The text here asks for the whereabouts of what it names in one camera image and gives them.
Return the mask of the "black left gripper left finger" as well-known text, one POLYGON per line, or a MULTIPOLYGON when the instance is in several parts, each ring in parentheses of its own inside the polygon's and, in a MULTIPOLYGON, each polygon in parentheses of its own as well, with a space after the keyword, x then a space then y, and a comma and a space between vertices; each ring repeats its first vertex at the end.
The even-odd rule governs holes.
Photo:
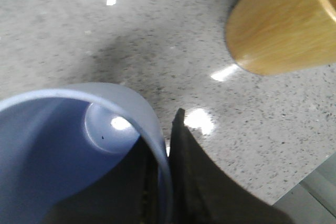
POLYGON ((44 223, 159 223, 158 165, 139 138, 97 182, 55 204, 44 223))

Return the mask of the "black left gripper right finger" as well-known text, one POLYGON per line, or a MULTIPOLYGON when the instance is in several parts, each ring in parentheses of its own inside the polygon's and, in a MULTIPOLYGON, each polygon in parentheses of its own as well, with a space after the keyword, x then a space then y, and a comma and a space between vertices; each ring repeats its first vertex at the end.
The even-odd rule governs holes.
POLYGON ((172 122, 170 170, 173 223, 292 223, 227 176, 184 124, 180 108, 172 122))

